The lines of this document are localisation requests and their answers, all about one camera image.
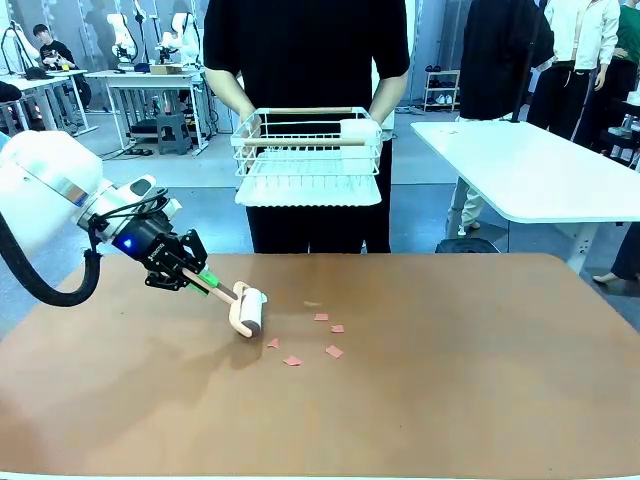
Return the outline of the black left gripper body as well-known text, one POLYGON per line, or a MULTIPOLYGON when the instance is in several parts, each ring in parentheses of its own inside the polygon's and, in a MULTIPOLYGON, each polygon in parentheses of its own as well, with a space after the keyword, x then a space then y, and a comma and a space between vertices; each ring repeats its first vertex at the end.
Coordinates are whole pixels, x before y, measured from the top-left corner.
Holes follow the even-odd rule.
POLYGON ((112 244, 148 271, 177 274, 193 263, 173 226, 159 217, 133 218, 114 237, 112 244))

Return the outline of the person's right hand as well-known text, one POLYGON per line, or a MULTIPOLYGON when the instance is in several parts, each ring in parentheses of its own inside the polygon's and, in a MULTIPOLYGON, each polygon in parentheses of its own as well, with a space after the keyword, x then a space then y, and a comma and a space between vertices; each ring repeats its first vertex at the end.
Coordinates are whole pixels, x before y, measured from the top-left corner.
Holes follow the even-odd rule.
POLYGON ((260 131, 262 125, 261 116, 256 113, 253 105, 242 107, 239 111, 238 131, 251 136, 254 131, 260 131))

